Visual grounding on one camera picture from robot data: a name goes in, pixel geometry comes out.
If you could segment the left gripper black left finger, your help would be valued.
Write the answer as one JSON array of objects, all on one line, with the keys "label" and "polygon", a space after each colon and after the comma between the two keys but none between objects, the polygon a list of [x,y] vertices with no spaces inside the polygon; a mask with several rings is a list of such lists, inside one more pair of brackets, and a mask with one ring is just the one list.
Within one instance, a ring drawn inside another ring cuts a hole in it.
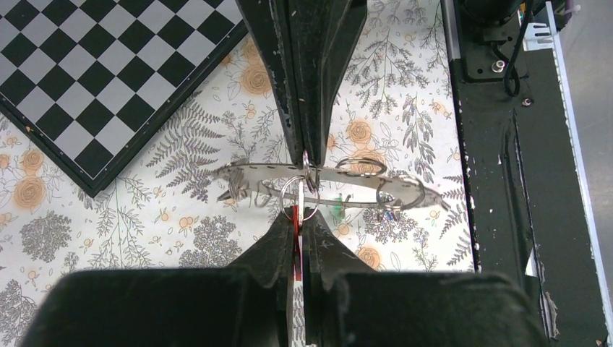
[{"label": "left gripper black left finger", "polygon": [[61,279],[24,346],[289,346],[294,226],[279,215],[225,267],[88,270]]}]

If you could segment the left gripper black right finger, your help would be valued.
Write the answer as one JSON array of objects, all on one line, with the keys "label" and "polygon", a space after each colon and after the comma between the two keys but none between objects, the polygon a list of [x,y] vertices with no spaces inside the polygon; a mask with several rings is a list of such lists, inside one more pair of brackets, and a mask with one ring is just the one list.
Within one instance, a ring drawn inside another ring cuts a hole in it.
[{"label": "left gripper black right finger", "polygon": [[526,294],[499,273],[378,272],[309,208],[305,340],[316,346],[545,346]]}]

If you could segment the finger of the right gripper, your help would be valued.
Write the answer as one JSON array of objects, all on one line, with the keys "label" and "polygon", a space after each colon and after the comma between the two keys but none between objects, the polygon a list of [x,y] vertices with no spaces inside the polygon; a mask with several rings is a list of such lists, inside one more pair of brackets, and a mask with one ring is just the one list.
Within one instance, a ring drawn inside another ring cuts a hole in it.
[{"label": "finger of the right gripper", "polygon": [[295,137],[291,157],[322,166],[333,104],[363,29],[366,1],[289,1]]},{"label": "finger of the right gripper", "polygon": [[302,166],[296,76],[287,1],[238,0],[239,10],[267,69],[292,164]]}]

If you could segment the key with red tag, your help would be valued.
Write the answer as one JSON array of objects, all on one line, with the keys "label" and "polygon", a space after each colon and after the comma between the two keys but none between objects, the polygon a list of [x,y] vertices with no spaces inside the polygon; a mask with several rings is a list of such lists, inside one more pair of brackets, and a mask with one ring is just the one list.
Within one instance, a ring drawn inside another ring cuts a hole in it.
[{"label": "key with red tag", "polygon": [[[302,264],[301,264],[301,230],[306,219],[311,218],[314,213],[309,215],[307,218],[304,216],[305,211],[305,194],[304,194],[304,185],[307,181],[305,175],[295,175],[289,178],[285,184],[281,187],[278,201],[280,204],[281,212],[287,217],[287,219],[291,222],[291,231],[292,231],[292,270],[293,270],[293,279],[295,281],[302,281]],[[286,211],[286,207],[284,204],[286,192],[289,188],[294,184],[298,184],[297,193],[294,195],[294,205],[291,206],[291,214]]]}]

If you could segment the metal key holder plate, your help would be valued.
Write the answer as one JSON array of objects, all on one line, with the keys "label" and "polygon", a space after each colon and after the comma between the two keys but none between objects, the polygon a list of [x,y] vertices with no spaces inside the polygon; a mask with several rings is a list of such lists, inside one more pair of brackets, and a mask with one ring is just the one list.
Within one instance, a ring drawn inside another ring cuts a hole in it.
[{"label": "metal key holder plate", "polygon": [[[374,190],[373,202],[354,201],[350,198],[345,204],[346,208],[397,210],[400,213],[435,205],[445,211],[451,208],[440,193],[425,187],[421,180],[411,175],[387,177],[379,171],[354,173],[340,168],[316,168],[314,171],[314,176],[321,182]],[[219,201],[232,199],[238,202],[250,198],[256,207],[262,208],[267,206],[272,198],[279,203],[281,187],[295,175],[305,174],[300,174],[299,170],[290,164],[249,163],[241,159],[214,170],[212,179],[222,179],[228,183],[228,191],[218,197]],[[294,195],[287,191],[285,199],[293,200]],[[338,204],[335,199],[322,199],[321,189],[316,188],[310,197],[305,197],[305,202],[313,203],[315,208],[320,205],[334,207]]]}]

